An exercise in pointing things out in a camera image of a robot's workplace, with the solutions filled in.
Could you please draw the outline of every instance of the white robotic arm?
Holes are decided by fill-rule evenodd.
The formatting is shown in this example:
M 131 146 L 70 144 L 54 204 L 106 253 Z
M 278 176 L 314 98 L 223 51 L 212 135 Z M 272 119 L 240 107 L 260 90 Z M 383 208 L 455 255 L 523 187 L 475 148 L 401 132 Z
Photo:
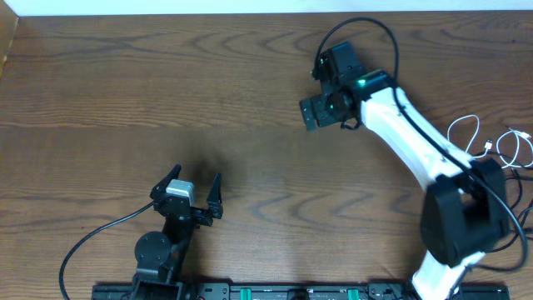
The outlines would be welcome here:
M 413 108 L 403 91 L 398 88 L 398 100 L 406 113 L 428 135 L 438 142 L 465 166 L 470 166 L 472 156 L 446 140 Z M 361 103 L 361 121 L 391 146 L 413 172 L 422 189 L 426 190 L 439 175 L 453 177 L 461 170 L 439 154 L 398 112 L 390 87 L 371 95 Z M 466 266 L 478 263 L 485 254 L 476 252 L 464 258 L 458 266 L 448 267 L 426 253 L 421 268 L 412 278 L 412 284 L 422 300 L 446 299 Z

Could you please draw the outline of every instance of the wooden table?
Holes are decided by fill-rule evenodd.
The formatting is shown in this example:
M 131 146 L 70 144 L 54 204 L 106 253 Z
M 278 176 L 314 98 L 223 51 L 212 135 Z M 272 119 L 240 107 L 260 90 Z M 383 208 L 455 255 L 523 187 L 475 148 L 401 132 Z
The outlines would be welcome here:
M 148 203 L 175 163 L 199 203 L 223 175 L 224 217 L 195 233 L 186 273 L 408 278 L 425 251 L 417 181 L 374 133 L 308 133 L 298 108 L 320 92 L 309 76 L 318 43 L 353 16 L 23 18 L 0 81 L 0 298 L 60 298 L 68 250 Z M 439 130 L 477 113 L 476 150 L 504 124 L 533 133 L 533 12 L 365 16 L 394 31 L 400 85 Z M 369 68 L 391 71 L 378 28 L 348 26 L 329 45 L 346 38 Z M 464 147 L 472 131 L 473 122 L 459 125 L 454 142 Z M 508 190 L 513 198 L 515 184 Z M 129 282 L 135 243 L 163 221 L 145 212 L 89 240 L 67 266 L 71 297 L 89 298 L 96 282 Z M 519 255 L 517 243 L 485 263 L 508 266 Z M 466 281 L 505 282 L 513 299 L 529 299 L 532 275 L 530 263 Z

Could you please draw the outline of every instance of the robotic arm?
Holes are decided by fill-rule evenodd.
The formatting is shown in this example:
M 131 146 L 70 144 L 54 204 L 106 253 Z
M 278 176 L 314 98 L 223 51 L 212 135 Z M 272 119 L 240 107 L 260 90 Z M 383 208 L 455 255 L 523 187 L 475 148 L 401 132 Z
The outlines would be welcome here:
M 322 53 L 315 74 L 321 81 L 322 94 L 300 102 L 307 130 L 333 123 L 349 129 L 366 125 L 385 140 L 426 191 L 421 235 L 428 251 L 411 285 L 417 298 L 448 298 L 467 266 L 478 263 L 485 251 L 509 232 L 505 212 L 407 122 L 392 95 L 391 85 L 395 83 L 381 70 L 366 73 L 349 43 Z M 397 90 L 404 113 L 418 127 L 459 162 L 481 175 L 500 195 L 505 195 L 503 172 L 494 160 L 473 161 L 470 154 L 434 129 L 400 88 Z M 355 127 L 346 125 L 351 118 L 357 122 Z M 463 203 L 461 198 L 465 196 L 471 201 Z

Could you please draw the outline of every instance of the black metal base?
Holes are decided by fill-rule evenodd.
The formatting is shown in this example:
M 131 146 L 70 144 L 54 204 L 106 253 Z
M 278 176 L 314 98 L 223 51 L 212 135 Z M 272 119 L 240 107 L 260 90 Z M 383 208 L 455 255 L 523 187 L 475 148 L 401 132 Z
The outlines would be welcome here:
M 187 299 L 181 293 L 164 298 L 136 295 L 133 290 L 131 285 L 96 285 L 92 287 L 92 300 Z M 191 293 L 197 297 L 190 300 L 408 300 L 405 291 L 405 284 L 386 282 L 331 286 L 198 283 Z M 510 300 L 510 296 L 507 287 L 503 285 L 464 284 L 452 300 Z

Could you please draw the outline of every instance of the white wall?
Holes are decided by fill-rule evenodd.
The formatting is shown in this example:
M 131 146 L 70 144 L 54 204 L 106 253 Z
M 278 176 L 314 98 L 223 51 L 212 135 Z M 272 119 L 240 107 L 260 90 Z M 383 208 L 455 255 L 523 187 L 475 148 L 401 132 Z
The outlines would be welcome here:
M 533 0 L 4 0 L 19 16 L 531 10 Z

